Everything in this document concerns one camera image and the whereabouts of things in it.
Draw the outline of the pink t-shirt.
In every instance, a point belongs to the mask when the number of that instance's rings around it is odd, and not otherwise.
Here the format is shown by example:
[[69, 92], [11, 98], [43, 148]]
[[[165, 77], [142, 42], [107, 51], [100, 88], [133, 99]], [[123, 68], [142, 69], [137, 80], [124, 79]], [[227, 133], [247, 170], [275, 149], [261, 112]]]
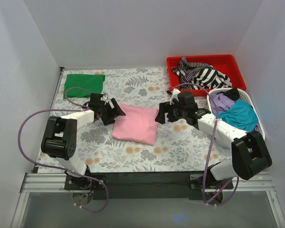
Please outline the pink t-shirt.
[[112, 137], [153, 146], [159, 124], [155, 121], [158, 109], [127, 104], [120, 104], [120, 108], [126, 115], [115, 119]]

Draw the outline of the green t-shirt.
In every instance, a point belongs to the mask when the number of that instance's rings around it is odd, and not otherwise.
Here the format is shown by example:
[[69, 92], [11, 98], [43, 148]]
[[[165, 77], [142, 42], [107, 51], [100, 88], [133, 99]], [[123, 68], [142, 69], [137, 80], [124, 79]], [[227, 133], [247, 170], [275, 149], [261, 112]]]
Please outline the green t-shirt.
[[68, 98], [89, 98], [90, 93], [101, 94], [104, 81], [105, 75], [68, 74], [66, 76], [63, 98], [66, 99], [66, 91], [73, 87], [82, 88], [88, 91], [88, 93], [82, 90], [74, 89], [67, 93]]

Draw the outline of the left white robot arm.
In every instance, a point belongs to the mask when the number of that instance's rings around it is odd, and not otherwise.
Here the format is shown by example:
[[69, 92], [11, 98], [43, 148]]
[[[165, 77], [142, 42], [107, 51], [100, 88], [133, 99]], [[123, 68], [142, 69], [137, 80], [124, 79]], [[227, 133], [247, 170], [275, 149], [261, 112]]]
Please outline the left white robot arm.
[[75, 184], [81, 190], [91, 186], [92, 179], [88, 176], [88, 166], [79, 158], [76, 151], [77, 131], [101, 119], [104, 125], [115, 123], [119, 116], [125, 116], [117, 101], [104, 100], [103, 94], [92, 93], [90, 101], [82, 105], [82, 111], [64, 116], [49, 117], [41, 142], [41, 151], [49, 157], [56, 159], [63, 170], [76, 177]]

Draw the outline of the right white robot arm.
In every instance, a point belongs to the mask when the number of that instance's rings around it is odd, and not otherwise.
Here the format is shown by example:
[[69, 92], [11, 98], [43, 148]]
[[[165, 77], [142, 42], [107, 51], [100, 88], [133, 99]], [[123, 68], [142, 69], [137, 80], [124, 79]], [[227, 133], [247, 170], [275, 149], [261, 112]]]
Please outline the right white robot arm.
[[247, 181], [272, 165], [272, 158], [260, 132], [247, 132], [217, 120], [211, 111], [198, 108], [192, 93], [175, 89], [170, 101], [159, 104], [155, 121], [165, 124], [179, 119], [210, 134], [231, 150], [230, 161], [211, 165], [205, 171], [203, 181], [211, 189], [218, 188], [223, 180], [234, 177]]

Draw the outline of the floral table mat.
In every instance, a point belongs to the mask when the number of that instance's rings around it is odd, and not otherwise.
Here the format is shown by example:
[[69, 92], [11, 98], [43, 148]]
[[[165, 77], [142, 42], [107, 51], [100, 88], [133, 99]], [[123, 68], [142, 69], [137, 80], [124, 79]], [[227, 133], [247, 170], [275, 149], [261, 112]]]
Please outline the floral table mat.
[[[105, 75], [103, 92], [119, 104], [157, 108], [169, 100], [168, 71], [165, 68], [88, 70]], [[112, 137], [113, 125], [101, 120], [77, 132], [76, 151], [91, 172], [199, 171], [206, 163], [231, 159], [231, 151], [211, 143], [210, 135], [184, 120], [158, 126], [153, 146]]]

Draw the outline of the black white striped shirt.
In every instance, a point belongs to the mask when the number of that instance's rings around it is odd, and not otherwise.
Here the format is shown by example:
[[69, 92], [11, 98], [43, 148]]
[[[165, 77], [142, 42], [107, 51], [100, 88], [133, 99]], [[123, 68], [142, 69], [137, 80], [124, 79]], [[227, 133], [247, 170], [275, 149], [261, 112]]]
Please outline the black white striped shirt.
[[186, 57], [179, 61], [172, 72], [178, 76], [181, 84], [193, 83], [204, 89], [232, 87], [230, 78], [214, 66], [201, 62], [189, 62]]

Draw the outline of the lavender t-shirt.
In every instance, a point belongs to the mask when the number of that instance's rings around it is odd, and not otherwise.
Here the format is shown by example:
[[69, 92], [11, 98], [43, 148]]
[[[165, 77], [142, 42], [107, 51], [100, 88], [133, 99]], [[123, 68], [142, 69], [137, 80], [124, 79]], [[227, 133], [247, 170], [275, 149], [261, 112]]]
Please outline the lavender t-shirt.
[[213, 94], [210, 96], [210, 107], [213, 113], [222, 113], [228, 111], [234, 104], [235, 101], [231, 100], [224, 94]]

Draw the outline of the black garment in basket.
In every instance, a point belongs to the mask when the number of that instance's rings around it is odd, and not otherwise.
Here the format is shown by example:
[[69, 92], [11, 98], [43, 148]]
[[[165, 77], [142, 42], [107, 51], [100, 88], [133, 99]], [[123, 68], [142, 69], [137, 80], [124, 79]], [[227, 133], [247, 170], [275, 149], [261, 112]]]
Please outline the black garment in basket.
[[239, 91], [236, 87], [225, 91], [223, 94], [233, 101], [237, 101], [240, 98]]

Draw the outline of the teal t-shirt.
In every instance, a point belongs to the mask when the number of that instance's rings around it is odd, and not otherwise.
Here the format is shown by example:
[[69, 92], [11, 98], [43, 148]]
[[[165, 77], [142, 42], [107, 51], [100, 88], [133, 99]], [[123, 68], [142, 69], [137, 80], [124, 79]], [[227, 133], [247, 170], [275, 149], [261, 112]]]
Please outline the teal t-shirt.
[[227, 124], [246, 132], [253, 131], [258, 123], [257, 114], [252, 106], [239, 99], [227, 111], [220, 113], [218, 117]]

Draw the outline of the red plastic bin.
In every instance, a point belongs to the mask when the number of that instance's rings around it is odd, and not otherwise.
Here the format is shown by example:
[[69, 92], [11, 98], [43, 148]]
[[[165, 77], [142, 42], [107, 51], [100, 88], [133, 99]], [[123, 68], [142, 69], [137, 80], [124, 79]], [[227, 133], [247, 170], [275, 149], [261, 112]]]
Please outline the red plastic bin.
[[[177, 67], [179, 61], [182, 57], [168, 57], [167, 58], [167, 67], [168, 74], [170, 78], [170, 88], [169, 91], [173, 89], [173, 87], [180, 84], [179, 77], [173, 73], [173, 69]], [[226, 74], [233, 85], [237, 89], [246, 90], [246, 84], [241, 75], [241, 72], [238, 68], [238, 65], [234, 59], [234, 57], [230, 54], [226, 55], [204, 55], [204, 56], [186, 56], [186, 59], [189, 62], [201, 62], [207, 63], [214, 66], [221, 73]]]

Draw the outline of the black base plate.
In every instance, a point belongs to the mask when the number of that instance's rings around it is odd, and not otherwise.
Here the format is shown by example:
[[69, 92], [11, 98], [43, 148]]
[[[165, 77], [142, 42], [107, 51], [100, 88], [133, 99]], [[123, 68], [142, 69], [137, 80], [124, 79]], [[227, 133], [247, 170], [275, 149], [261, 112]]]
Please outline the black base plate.
[[201, 200], [202, 171], [90, 173], [107, 186], [109, 199]]

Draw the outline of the aluminium frame rail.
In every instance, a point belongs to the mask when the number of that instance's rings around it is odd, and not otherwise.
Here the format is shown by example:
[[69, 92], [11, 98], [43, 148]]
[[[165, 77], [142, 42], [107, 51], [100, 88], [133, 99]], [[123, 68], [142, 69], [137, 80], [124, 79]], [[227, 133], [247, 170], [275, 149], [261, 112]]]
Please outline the aluminium frame rail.
[[[12, 221], [12, 228], [22, 227], [24, 212], [27, 207], [29, 194], [36, 193], [86, 193], [87, 190], [65, 189], [67, 176], [64, 173], [26, 173], [20, 189], [20, 197]], [[270, 173], [263, 171], [246, 181], [239, 180], [237, 192], [264, 191], [267, 194], [277, 227], [285, 228], [285, 219], [276, 196]]]

